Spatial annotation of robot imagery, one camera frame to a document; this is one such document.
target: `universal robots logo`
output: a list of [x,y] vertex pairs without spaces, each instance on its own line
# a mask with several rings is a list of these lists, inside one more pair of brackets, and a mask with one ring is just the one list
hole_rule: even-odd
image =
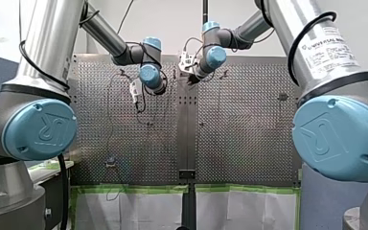
[[68,119],[56,114],[45,113],[41,120],[44,127],[38,133],[39,142],[36,144],[46,146],[63,146],[64,134],[68,127]]

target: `white wall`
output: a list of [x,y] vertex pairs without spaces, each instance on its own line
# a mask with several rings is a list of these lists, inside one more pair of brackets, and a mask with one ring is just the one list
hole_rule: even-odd
[[[18,61],[18,1],[0,0],[0,57]],[[35,0],[22,1],[23,38],[29,27]],[[130,0],[90,0],[117,30]],[[337,25],[348,40],[360,64],[368,69],[368,1],[318,0],[325,10],[338,13]],[[221,27],[236,28],[256,10],[253,0],[209,0],[210,20]],[[201,0],[135,0],[126,18],[121,36],[126,41],[141,41],[148,35],[162,40],[163,54],[176,55],[190,36],[201,37]],[[190,51],[199,44],[192,42]],[[83,30],[79,31],[76,53],[107,54]],[[267,41],[256,44],[251,50],[239,51],[242,56],[284,56],[280,42],[274,34]]]

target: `black pole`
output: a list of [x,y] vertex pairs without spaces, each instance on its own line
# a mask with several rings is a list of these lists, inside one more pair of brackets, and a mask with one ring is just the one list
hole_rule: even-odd
[[208,22],[208,0],[203,0],[202,25]]

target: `pegboard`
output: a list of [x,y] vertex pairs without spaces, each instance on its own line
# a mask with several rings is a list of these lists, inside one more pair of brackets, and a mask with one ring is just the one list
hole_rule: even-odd
[[198,88],[197,183],[295,186],[296,89],[286,60],[230,57]]
[[[194,183],[296,186],[301,160],[291,129],[297,92],[286,59],[229,57],[213,80],[196,86],[177,79],[177,62],[163,56],[168,90],[147,95],[146,112],[137,114],[128,83],[138,66],[115,66],[109,56],[74,57],[69,83],[79,133],[71,150],[73,184],[177,184],[184,169],[195,170]],[[111,156],[117,165],[106,168]]]
[[[138,114],[129,93],[138,65],[116,66],[109,56],[74,56],[70,94],[79,131],[72,148],[77,163],[73,184],[177,183],[174,69],[175,62],[164,59],[167,92],[147,95],[146,111]],[[139,107],[143,106],[139,98]],[[115,167],[107,168],[105,162],[111,157],[116,159]]]

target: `silver cylinder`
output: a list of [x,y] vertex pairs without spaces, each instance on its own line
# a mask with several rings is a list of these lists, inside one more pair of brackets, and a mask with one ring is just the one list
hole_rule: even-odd
[[268,29],[270,29],[270,26],[265,22],[262,12],[257,11],[237,28],[236,34],[243,41],[253,42]]
[[[315,0],[270,0],[264,6],[287,55],[304,27],[323,13]],[[318,23],[299,43],[294,73],[302,96],[358,72],[363,71],[331,20]]]
[[24,162],[0,165],[0,229],[45,228],[44,189],[34,186]]
[[31,196],[34,184],[24,162],[0,165],[0,208]]
[[[87,17],[89,18],[95,11],[94,7],[88,4]],[[82,27],[114,57],[123,54],[127,48],[125,42],[100,13],[83,23]]]
[[[84,0],[38,0],[25,50],[45,73],[65,82],[73,55]],[[21,84],[66,95],[64,88],[43,77],[24,58],[17,75],[6,84]]]

